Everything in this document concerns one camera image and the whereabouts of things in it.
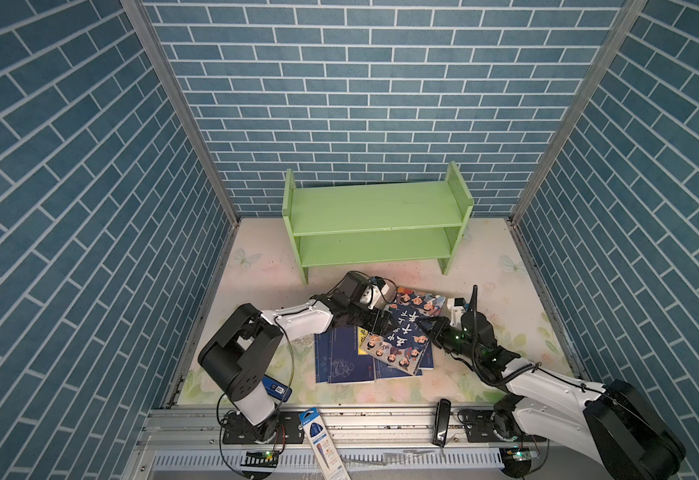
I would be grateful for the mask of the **colourful illustrated book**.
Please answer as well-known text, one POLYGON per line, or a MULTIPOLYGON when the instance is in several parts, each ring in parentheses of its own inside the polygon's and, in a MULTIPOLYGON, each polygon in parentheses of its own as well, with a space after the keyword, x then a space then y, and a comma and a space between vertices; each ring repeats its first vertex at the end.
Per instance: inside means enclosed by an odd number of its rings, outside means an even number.
POLYGON ((367 354, 401 371, 413 374, 421 358, 431 349, 431 342, 417 327, 415 320, 433 318, 443 313, 445 296, 397 288, 395 302, 389 304, 389 313, 399 322, 393 333, 381 337, 359 329, 359 354, 367 354))

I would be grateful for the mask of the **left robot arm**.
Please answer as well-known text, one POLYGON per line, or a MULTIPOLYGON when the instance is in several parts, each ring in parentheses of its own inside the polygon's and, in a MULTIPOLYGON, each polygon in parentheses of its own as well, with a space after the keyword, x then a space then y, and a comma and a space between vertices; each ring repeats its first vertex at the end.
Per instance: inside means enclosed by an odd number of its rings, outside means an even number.
POLYGON ((344 293, 315 295, 305 304, 281 310, 261 311, 245 303, 203 346, 197 362, 251 426, 267 429, 278 406, 266 392, 263 377, 279 346, 345 326, 387 336, 399 322, 389 310, 344 293))

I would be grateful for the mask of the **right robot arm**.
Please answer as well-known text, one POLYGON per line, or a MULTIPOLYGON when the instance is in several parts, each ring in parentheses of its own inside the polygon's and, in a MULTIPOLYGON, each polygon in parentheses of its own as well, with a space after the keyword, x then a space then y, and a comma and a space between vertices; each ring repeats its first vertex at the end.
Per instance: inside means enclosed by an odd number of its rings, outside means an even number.
POLYGON ((459 328, 446 317, 417 324, 431 344, 503 391, 493 406, 500 438, 543 437, 595 460, 615 479, 669 479, 681 469, 683 442, 635 386, 551 372, 499 345, 481 312, 463 314, 459 328))

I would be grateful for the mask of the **dark blue book underneath right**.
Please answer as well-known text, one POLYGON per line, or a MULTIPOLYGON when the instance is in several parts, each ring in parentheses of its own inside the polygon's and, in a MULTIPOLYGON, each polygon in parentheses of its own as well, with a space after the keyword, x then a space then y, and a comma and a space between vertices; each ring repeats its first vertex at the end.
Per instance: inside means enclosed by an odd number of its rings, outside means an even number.
POLYGON ((417 367, 417 370, 415 370, 413 374, 401 371, 381 360, 375 359, 375 380, 421 376, 423 375, 423 371, 433 368, 435 368, 435 360, 433 360, 433 350, 431 349, 427 349, 427 352, 425 352, 425 355, 421 358, 421 362, 419 362, 419 367, 417 367))

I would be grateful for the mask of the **dark blue book yellow label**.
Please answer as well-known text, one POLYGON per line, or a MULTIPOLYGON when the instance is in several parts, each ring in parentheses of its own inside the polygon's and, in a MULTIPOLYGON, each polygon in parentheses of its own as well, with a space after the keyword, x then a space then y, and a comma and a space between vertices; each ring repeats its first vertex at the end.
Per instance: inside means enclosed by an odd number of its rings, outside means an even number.
POLYGON ((375 360, 359 354, 359 330, 341 327, 330 332, 328 382, 330 384, 367 383, 375 380, 375 360))

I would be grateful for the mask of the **dark blue book far left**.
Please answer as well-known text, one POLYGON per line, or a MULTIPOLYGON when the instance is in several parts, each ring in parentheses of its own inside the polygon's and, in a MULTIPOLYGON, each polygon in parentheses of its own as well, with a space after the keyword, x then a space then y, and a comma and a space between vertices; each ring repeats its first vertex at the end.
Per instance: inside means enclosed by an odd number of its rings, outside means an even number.
POLYGON ((331 333, 324 332, 314 336, 315 382, 330 381, 331 333))

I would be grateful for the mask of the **black remote stick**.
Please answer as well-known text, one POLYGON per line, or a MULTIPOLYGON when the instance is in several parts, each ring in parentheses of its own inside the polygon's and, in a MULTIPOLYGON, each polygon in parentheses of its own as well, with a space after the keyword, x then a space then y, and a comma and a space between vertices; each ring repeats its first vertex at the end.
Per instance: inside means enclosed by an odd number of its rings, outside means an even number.
POLYGON ((433 438, 431 443, 443 448, 447 445, 447 434, 449 434, 449 420, 451 420, 451 402, 441 398, 435 408, 435 423, 433 423, 433 438))

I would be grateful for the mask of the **green two-tier shelf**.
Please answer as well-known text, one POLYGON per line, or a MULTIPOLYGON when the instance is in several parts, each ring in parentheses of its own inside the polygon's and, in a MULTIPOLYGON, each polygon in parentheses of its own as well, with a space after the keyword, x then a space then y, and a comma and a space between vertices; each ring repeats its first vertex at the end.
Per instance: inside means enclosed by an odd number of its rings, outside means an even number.
POLYGON ((455 162, 441 181, 296 186, 285 175, 282 218, 299 276, 315 267, 437 260, 449 274, 475 200, 455 162))

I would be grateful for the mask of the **blue handheld device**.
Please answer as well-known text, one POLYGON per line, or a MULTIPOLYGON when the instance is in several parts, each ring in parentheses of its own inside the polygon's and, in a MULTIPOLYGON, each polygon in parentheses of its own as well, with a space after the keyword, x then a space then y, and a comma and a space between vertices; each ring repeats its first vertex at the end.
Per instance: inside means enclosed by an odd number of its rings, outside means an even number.
POLYGON ((262 378, 262 384, 267 394, 278 402, 287 402, 292 394, 292 389, 268 375, 262 378))

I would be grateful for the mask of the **blue white packaged box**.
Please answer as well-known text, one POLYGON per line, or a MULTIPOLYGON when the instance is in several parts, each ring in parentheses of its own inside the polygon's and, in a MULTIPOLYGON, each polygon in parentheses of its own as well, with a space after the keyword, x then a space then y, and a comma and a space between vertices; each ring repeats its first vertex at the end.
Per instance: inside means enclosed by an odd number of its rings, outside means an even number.
POLYGON ((325 480, 349 480, 343 461, 337 452, 328 429, 316 408, 309 408, 298 416, 304 437, 308 441, 316 463, 325 480))

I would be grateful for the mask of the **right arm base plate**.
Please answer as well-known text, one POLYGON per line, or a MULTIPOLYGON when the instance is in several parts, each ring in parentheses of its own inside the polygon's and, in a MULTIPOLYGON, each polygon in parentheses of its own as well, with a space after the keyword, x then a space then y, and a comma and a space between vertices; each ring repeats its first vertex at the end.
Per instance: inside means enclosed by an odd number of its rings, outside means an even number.
POLYGON ((463 426, 469 443, 545 441, 544 437, 521 432, 517 422, 507 412, 463 408, 457 411, 457 420, 463 426))

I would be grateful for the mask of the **aluminium rail frame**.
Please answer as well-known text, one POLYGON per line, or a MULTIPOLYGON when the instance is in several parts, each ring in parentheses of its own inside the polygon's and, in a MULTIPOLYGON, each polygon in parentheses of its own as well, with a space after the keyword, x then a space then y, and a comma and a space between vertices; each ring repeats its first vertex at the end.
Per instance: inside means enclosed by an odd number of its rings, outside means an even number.
MULTIPOLYGON (((363 471, 393 474, 429 470, 447 477, 451 470, 490 469, 511 478, 521 478, 543 467, 551 448, 563 446, 547 439, 533 443, 469 443, 457 420, 457 411, 493 409, 493 406, 495 404, 451 407, 447 445, 443 448, 431 443, 435 404, 315 408, 349 476, 363 471)), ((288 406, 280 411, 299 415, 309 408, 313 407, 288 406)), ((284 442, 223 444, 221 418, 229 411, 238 412, 224 405, 150 412, 126 466, 125 477, 144 479, 157 471, 192 470, 223 471, 235 479, 272 479, 279 473, 311 472, 323 477, 305 438, 301 444, 288 445, 284 442)))

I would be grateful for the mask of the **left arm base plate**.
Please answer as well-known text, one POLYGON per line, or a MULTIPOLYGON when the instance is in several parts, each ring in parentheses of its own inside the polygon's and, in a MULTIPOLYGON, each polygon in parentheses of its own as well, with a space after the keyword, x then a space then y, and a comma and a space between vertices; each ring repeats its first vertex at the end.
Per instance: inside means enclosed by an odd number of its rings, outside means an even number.
POLYGON ((253 445, 282 443, 301 444, 304 433, 298 414, 281 411, 260 425, 251 424, 241 413, 229 411, 221 418, 222 443, 225 445, 253 445))

